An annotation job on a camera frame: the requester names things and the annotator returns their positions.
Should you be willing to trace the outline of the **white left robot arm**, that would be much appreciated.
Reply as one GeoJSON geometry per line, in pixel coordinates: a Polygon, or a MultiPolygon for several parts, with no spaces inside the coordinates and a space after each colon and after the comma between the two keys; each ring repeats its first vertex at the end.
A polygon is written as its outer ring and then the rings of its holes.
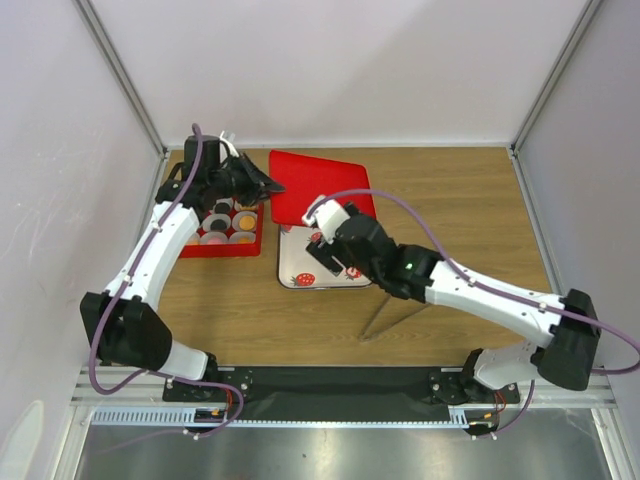
{"type": "Polygon", "coordinates": [[[253,207],[284,190],[226,138],[193,131],[182,161],[159,187],[149,223],[125,265],[103,291],[81,300],[95,390],[110,392],[97,380],[96,367],[105,361],[183,382],[198,400],[218,393],[216,357],[177,341],[157,313],[159,300],[187,241],[217,201],[253,207]]]}

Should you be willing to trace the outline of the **orange round cookie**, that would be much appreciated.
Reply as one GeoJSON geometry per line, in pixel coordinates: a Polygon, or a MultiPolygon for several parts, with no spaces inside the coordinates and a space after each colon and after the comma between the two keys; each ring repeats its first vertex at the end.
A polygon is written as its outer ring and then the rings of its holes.
{"type": "Polygon", "coordinates": [[[256,226],[256,217],[253,214],[237,214],[234,220],[239,230],[252,231],[256,226]]]}

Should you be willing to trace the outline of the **red box lid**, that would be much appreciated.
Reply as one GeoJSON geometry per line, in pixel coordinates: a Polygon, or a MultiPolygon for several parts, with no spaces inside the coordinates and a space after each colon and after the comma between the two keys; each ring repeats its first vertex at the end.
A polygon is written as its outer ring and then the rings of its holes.
{"type": "Polygon", "coordinates": [[[303,226],[302,217],[320,195],[352,189],[369,189],[364,166],[272,150],[269,176],[285,188],[271,197],[271,220],[275,224],[303,226]]]}

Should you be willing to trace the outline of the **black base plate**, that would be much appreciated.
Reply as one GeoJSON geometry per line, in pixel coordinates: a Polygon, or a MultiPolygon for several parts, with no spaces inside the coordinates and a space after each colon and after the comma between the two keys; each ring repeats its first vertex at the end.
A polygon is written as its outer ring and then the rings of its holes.
{"type": "Polygon", "coordinates": [[[241,391],[246,421],[430,422],[451,406],[520,402],[513,384],[494,393],[444,367],[236,366],[221,367],[218,381],[241,391]]]}

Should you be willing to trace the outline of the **black round cookie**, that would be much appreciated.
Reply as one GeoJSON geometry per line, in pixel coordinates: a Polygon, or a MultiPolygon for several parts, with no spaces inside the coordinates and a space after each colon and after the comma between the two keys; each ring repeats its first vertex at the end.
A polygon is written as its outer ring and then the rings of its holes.
{"type": "Polygon", "coordinates": [[[210,231],[225,232],[229,228],[228,222],[221,218],[213,219],[209,225],[210,231]]]}
{"type": "Polygon", "coordinates": [[[228,214],[232,210],[232,202],[228,200],[218,200],[214,205],[215,213],[228,214]]]}

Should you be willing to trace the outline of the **red compartment cookie box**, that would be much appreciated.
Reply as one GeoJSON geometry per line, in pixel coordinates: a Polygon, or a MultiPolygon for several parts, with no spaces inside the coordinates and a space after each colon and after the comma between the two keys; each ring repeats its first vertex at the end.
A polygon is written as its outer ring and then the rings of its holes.
{"type": "Polygon", "coordinates": [[[232,202],[232,210],[228,214],[215,213],[214,206],[205,215],[204,220],[183,247],[180,258],[229,258],[229,257],[256,257],[261,253],[264,206],[242,207],[235,199],[225,198],[232,202]],[[256,226],[252,231],[239,230],[234,217],[237,214],[253,214],[256,217],[256,226]],[[225,232],[210,231],[209,225],[213,219],[221,218],[228,222],[229,228],[225,232]],[[238,237],[253,237],[253,244],[236,244],[238,237]],[[207,245],[210,237],[221,237],[226,240],[224,245],[207,245]]]}

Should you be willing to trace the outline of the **metal tongs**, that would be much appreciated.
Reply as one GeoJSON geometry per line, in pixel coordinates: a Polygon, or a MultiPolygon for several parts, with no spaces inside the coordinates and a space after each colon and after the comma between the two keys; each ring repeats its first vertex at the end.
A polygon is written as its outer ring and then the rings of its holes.
{"type": "Polygon", "coordinates": [[[376,340],[429,307],[430,304],[422,303],[409,303],[408,306],[401,306],[399,300],[387,296],[361,328],[357,336],[358,341],[366,343],[376,340]]]}

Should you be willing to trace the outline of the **white strawberry print tray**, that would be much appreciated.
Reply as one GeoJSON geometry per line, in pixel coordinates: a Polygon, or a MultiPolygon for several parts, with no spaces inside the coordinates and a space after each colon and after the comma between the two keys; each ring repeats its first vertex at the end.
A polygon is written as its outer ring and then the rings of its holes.
{"type": "Polygon", "coordinates": [[[342,269],[333,275],[307,251],[309,243],[321,238],[316,228],[281,225],[279,227],[278,269],[280,284],[288,289],[365,288],[371,281],[357,269],[342,269]]]}

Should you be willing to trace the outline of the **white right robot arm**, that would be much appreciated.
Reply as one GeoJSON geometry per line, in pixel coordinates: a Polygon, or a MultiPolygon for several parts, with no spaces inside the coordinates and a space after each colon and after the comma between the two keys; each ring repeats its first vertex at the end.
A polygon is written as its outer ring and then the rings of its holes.
{"type": "Polygon", "coordinates": [[[302,222],[319,230],[308,253],[332,274],[354,268],[389,296],[444,306],[489,320],[523,337],[500,349],[476,349],[463,366],[462,394],[482,402],[511,383],[542,378],[570,391],[589,384],[600,340],[588,324],[591,297],[527,290],[470,270],[439,251],[396,243],[353,203],[319,196],[302,222]]]}

